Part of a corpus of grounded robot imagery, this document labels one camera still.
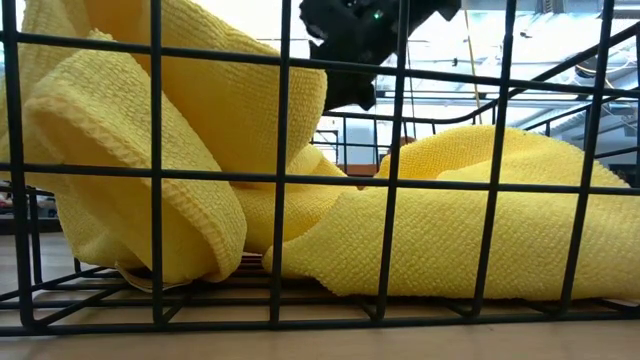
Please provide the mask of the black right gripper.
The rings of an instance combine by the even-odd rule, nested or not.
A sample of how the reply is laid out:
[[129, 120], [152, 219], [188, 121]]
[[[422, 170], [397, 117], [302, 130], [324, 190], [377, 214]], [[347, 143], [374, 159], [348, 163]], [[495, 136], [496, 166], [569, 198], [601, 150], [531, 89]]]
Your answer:
[[[307, 33], [320, 39], [310, 57], [380, 65], [397, 51], [398, 0], [302, 0], [299, 18]], [[327, 70], [324, 110], [376, 104], [375, 75]]]

